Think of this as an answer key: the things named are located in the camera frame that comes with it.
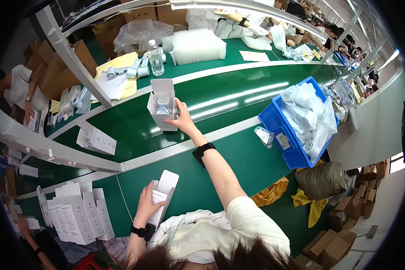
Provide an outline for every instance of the cream shirt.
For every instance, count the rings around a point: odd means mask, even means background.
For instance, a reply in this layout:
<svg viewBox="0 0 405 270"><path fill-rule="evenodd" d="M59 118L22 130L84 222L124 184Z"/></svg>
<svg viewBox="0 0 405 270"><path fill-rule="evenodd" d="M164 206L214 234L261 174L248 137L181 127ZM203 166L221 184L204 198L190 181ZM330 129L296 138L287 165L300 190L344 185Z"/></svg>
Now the cream shirt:
<svg viewBox="0 0 405 270"><path fill-rule="evenodd" d="M171 227L170 231L174 232L173 238L169 239L172 255L189 261L209 263L214 261L211 255L213 249L220 247L224 254L230 254L230 246L234 241L260 235L267 247L276 247L288 258L288 237L251 198L243 196L233 199L227 207L227 217L231 229L221 228L210 219L199 219L195 223ZM168 240L168 233L160 242L163 240Z"/></svg>

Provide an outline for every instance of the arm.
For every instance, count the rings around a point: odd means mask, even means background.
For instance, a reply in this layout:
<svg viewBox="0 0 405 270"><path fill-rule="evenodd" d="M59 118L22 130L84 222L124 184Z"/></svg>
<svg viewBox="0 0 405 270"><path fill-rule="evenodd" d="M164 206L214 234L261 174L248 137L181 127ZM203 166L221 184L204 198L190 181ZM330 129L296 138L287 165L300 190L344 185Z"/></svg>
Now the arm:
<svg viewBox="0 0 405 270"><path fill-rule="evenodd" d="M22 236L27 240L27 242L33 248L33 250L36 251L39 248L39 246L38 246L38 244L36 244L36 242L32 238L32 236L28 230L28 227L27 227L27 222L22 215L18 215L18 229L21 232ZM42 252L42 251L39 252L38 257L39 257L40 261L42 262L43 268L46 268L47 270L57 270L57 268L48 259L48 257L45 255L44 252Z"/></svg>
<svg viewBox="0 0 405 270"><path fill-rule="evenodd" d="M177 98L176 104L180 110L180 117L177 120L166 119L165 122L177 126L180 130L189 135L195 147L208 143L203 134L192 122L186 104L180 102ZM233 199L240 196L247 196L238 183L237 177L231 167L216 149L205 151L202 161L209 172L210 178L225 210L227 210L228 204Z"/></svg>

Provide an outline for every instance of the wrist strap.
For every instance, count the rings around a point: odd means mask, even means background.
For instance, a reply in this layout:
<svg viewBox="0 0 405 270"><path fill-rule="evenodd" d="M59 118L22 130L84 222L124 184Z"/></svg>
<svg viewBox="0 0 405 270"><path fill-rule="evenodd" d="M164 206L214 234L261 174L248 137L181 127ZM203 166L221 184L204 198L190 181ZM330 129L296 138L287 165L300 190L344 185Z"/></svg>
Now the wrist strap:
<svg viewBox="0 0 405 270"><path fill-rule="evenodd" d="M243 17L238 25L240 25L241 27L245 27L244 26L245 21L249 21L249 20Z"/></svg>

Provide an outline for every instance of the yellow cloth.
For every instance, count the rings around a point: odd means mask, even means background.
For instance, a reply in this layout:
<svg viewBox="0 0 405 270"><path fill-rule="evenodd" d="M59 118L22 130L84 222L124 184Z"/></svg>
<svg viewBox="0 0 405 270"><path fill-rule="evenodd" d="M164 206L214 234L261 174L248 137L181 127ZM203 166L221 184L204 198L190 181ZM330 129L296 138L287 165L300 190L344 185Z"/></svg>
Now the yellow cloth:
<svg viewBox="0 0 405 270"><path fill-rule="evenodd" d="M268 188L252 196L251 199L254 200L258 207L272 204L286 191L288 183L288 179L286 177L282 177Z"/></svg>
<svg viewBox="0 0 405 270"><path fill-rule="evenodd" d="M96 77L94 77L94 80L97 81L99 79L99 76L101 75L102 71L107 71L109 67L128 67L132 66L133 63L135 63L136 59L138 59L138 54L137 52L129 53L122 55L120 57L114 58L113 60L106 62L103 65L100 65L96 68ZM124 99L127 97L130 97L131 95L136 94L136 79L128 79L127 84L123 90L123 93L120 97L120 99ZM97 103L99 102L98 100L93 100L92 103Z"/></svg>
<svg viewBox="0 0 405 270"><path fill-rule="evenodd" d="M323 164L324 161L321 159L318 160L315 166L318 166L319 164ZM308 168L300 168L295 171L295 173L301 171L301 170L306 170ZM329 201L328 198L322 199L322 200L310 200L305 194L304 191L301 190L300 188L297 189L297 194L291 196L292 197L292 202L294 203L294 207L297 207L299 205L305 205L310 203L310 213L309 213L309 219L308 219L308 228L312 228L315 224L317 224L317 221L319 217L321 216L321 211L323 211L324 207L326 206L327 202Z"/></svg>

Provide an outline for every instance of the instruction label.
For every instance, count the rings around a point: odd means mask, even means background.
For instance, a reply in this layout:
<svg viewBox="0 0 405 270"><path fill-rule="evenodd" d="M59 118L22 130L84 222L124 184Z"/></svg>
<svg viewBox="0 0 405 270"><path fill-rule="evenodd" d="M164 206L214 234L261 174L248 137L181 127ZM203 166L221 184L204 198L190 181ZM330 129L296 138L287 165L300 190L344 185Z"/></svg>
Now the instruction label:
<svg viewBox="0 0 405 270"><path fill-rule="evenodd" d="M289 140L288 138L281 132L278 135L276 135L276 139L278 140L278 142L280 143L282 149L288 149L291 147L291 145L289 145Z"/></svg>

